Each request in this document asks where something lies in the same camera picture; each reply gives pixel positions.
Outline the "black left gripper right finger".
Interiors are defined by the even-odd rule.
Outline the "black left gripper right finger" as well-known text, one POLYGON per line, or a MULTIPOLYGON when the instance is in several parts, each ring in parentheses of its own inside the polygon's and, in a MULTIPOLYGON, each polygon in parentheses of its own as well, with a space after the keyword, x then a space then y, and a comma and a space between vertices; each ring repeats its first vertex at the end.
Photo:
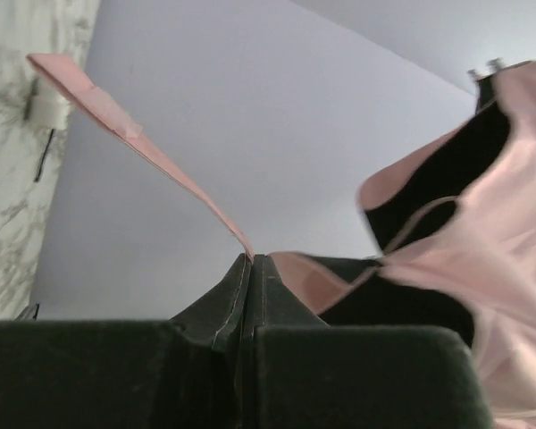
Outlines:
POLYGON ((491 428, 467 350, 439 327, 330 327, 255 258, 243 325, 246 428, 491 428))

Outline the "pink folding umbrella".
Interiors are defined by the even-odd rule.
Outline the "pink folding umbrella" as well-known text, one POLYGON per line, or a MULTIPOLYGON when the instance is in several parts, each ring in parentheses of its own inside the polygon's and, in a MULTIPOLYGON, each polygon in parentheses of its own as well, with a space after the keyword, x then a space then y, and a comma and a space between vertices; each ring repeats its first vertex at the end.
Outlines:
POLYGON ((326 324, 445 326, 471 350, 499 428, 536 428, 536 61, 480 82, 463 125, 370 176, 358 205, 381 250, 342 273, 272 260, 326 324))

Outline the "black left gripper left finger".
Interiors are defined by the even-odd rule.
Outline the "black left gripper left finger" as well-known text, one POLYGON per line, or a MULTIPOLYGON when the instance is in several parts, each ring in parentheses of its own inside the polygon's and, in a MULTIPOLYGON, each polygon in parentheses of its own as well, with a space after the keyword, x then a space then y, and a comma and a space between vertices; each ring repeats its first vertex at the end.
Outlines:
POLYGON ((251 261, 167 320, 0 322, 0 428, 235 428, 251 261))

